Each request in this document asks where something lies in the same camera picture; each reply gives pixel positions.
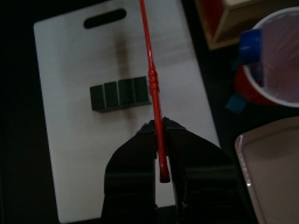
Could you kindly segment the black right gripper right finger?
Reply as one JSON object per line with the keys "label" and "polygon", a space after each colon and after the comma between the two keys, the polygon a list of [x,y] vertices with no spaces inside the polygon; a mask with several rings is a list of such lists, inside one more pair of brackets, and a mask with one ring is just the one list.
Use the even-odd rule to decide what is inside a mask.
{"label": "black right gripper right finger", "polygon": [[230,156],[174,120],[163,125],[178,224],[258,224]]}

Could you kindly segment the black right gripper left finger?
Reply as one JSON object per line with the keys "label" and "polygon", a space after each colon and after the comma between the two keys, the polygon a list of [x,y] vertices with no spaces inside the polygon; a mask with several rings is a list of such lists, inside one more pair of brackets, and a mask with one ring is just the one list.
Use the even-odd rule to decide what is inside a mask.
{"label": "black right gripper left finger", "polygon": [[102,224],[155,224],[155,123],[116,149],[106,169]]}

